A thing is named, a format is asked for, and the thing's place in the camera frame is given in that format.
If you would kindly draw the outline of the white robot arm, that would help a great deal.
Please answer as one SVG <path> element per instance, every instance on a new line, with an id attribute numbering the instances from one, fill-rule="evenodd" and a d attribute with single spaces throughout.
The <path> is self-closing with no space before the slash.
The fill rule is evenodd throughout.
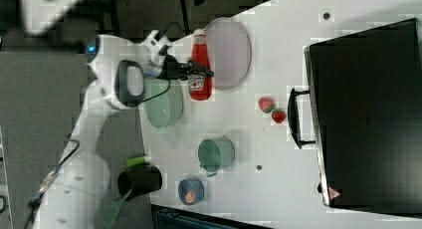
<path id="1" fill-rule="evenodd" d="M 141 43 L 98 35 L 88 45 L 87 66 L 96 76 L 85 91 L 83 107 L 61 156 L 30 202 L 31 229 L 95 229 L 110 170 L 96 152 L 106 120 L 147 101 L 144 81 L 186 81 L 212 77 L 197 61 L 179 62 L 167 53 L 172 43 L 152 31 Z"/>

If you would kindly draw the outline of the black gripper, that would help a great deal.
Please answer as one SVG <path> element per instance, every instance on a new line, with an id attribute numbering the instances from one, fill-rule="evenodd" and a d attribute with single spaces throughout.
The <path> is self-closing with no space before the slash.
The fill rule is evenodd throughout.
<path id="1" fill-rule="evenodd" d="M 163 70 L 165 71 L 166 80 L 186 81 L 189 75 L 214 77 L 214 72 L 201 63 L 195 61 L 180 63 L 173 56 L 167 56 L 165 58 Z"/>

